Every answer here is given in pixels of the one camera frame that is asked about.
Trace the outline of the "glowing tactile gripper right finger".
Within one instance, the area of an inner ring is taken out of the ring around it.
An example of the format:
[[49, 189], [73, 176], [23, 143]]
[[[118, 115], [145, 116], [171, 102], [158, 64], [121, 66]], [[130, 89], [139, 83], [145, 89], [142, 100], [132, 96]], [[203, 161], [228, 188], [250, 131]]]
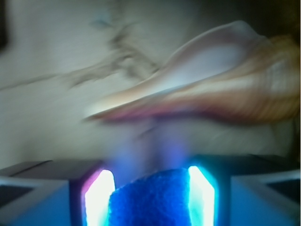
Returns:
[[198, 155], [188, 163], [194, 226], [298, 226], [300, 165], [277, 155]]

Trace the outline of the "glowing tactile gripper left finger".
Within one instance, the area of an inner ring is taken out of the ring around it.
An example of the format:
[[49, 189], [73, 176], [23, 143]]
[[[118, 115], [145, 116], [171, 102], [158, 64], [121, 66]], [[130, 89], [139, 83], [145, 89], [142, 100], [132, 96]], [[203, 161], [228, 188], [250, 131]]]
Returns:
[[26, 161], [0, 171], [3, 226], [105, 226], [114, 176], [101, 160]]

